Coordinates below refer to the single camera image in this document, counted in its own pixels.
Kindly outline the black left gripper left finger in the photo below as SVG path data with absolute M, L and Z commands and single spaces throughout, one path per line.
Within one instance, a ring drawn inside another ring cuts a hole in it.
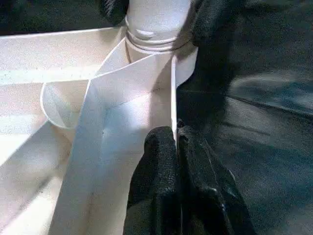
M 125 235 L 179 235 L 181 205 L 176 143 L 172 129 L 151 130 L 130 182 Z

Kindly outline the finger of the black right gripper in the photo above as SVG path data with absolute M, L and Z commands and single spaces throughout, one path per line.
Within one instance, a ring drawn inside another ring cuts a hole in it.
M 235 1 L 175 0 L 172 18 L 178 24 L 174 49 L 187 42 L 202 47 L 212 43 L 235 21 Z
M 101 16 L 111 25 L 120 24 L 126 17 L 129 0 L 100 0 Z

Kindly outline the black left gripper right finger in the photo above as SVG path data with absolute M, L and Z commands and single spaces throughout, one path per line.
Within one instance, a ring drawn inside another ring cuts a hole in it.
M 183 234 L 256 234 L 233 174 L 205 137 L 179 120 L 177 141 Z

